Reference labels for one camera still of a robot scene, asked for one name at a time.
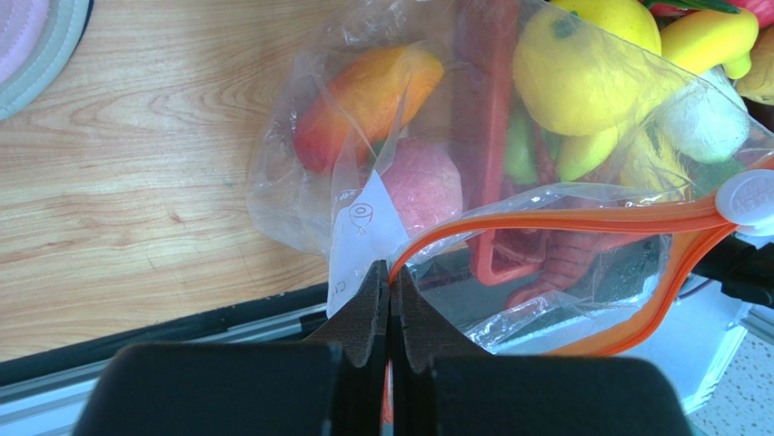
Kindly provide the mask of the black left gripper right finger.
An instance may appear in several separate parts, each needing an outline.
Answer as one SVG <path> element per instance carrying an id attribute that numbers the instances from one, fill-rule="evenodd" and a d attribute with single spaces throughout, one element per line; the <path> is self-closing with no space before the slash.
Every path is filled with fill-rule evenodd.
<path id="1" fill-rule="evenodd" d="M 397 292 L 399 334 L 412 372 L 424 372 L 437 357 L 490 356 L 425 300 L 406 267 L 392 281 L 391 290 Z"/>

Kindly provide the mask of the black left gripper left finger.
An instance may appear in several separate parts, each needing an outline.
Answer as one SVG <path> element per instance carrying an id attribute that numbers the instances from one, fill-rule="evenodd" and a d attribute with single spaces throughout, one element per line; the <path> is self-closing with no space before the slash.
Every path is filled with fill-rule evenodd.
<path id="1" fill-rule="evenodd" d="M 341 347 L 356 369 L 382 369 L 387 351 L 388 279 L 386 261 L 372 263 L 358 292 L 305 341 Z"/>

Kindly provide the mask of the pink toy peach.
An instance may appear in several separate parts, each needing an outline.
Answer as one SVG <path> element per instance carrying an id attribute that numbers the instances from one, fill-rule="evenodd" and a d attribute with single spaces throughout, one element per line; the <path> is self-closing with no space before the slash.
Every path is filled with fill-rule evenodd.
<path id="1" fill-rule="evenodd" d="M 444 143 L 399 140 L 382 182 L 410 237 L 462 213 L 461 175 Z"/>

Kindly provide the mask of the clear orange zip top bag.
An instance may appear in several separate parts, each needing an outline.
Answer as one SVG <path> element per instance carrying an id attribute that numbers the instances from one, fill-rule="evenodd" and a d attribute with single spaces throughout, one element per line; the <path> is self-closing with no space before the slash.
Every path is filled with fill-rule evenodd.
<path id="1" fill-rule="evenodd" d="M 255 227 L 375 261 L 483 349 L 612 355 L 690 281 L 773 303 L 767 1 L 353 1 L 295 57 L 247 183 Z"/>

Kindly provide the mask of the orange yellow toy mango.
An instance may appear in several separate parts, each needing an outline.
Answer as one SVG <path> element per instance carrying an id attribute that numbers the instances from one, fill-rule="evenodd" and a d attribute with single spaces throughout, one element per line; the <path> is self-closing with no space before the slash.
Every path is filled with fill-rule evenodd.
<path id="1" fill-rule="evenodd" d="M 346 139 L 355 162 L 369 159 L 370 145 L 402 129 L 441 82 L 441 60 L 418 45 L 373 48 L 344 67 L 299 118 L 293 148 L 303 167 L 327 174 Z"/>

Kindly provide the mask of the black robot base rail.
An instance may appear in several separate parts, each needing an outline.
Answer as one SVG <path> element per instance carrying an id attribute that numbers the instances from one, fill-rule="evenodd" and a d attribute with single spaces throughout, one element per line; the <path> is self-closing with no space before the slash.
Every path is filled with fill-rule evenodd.
<path id="1" fill-rule="evenodd" d="M 93 382 L 114 355 L 130 345 L 301 339 L 326 320 L 326 293 L 327 285 L 321 283 L 3 362 L 1 403 Z"/>

